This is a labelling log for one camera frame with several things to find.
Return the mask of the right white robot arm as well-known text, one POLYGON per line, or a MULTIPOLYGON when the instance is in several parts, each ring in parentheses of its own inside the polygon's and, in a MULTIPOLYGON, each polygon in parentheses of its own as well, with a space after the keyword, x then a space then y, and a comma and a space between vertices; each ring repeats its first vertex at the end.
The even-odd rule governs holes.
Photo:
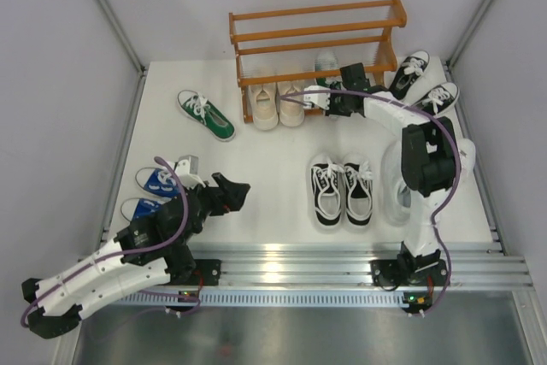
POLYGON ((373 261, 373 282, 387 291, 406 285, 446 288, 452 264, 437 218, 456 193, 462 172, 452 122, 403 104, 382 85, 371 86, 361 63, 340 73, 343 88, 331 92, 330 108, 359 113, 399 137, 383 163, 409 190, 400 251, 394 259, 373 261))

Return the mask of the beige sneaker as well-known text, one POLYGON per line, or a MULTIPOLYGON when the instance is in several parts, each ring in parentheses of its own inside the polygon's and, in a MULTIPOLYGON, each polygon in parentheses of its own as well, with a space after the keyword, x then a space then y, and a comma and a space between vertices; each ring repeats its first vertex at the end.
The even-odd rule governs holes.
POLYGON ((286 94, 301 92, 305 86, 303 80, 287 80, 277 83, 279 93, 279 119, 286 127, 298 127, 304 120, 302 96, 291 97, 289 101, 282 99, 286 94))
POLYGON ((261 131, 269 131, 278 125, 277 85, 261 83, 248 86, 254 125, 261 131))

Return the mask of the green sneaker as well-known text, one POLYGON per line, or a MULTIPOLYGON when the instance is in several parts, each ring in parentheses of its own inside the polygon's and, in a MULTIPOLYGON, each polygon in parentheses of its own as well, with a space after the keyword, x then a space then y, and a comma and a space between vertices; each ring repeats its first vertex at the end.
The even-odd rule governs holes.
MULTIPOLYGON (((339 69, 338 58, 332 50, 322 50, 315 58, 315 71, 332 71, 339 69)), ((320 77, 317 78, 316 84, 332 90, 340 90, 342 88, 342 80, 340 76, 320 77)))
POLYGON ((182 113, 199 123, 222 142, 235 137, 235 127, 226 116, 203 94, 193 90, 182 90, 177 95, 182 113))

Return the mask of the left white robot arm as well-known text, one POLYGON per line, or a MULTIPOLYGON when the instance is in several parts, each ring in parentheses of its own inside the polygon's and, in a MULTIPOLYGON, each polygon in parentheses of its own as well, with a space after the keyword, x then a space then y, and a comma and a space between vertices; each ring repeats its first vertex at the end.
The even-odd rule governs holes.
POLYGON ((143 190, 162 198, 111 240, 66 271, 21 285, 28 306, 21 326, 43 339, 75 329, 102 307, 152 286, 193 281, 197 263, 188 242, 209 217, 240 211, 250 184, 214 173, 214 185, 181 185, 166 169, 143 168, 143 190))

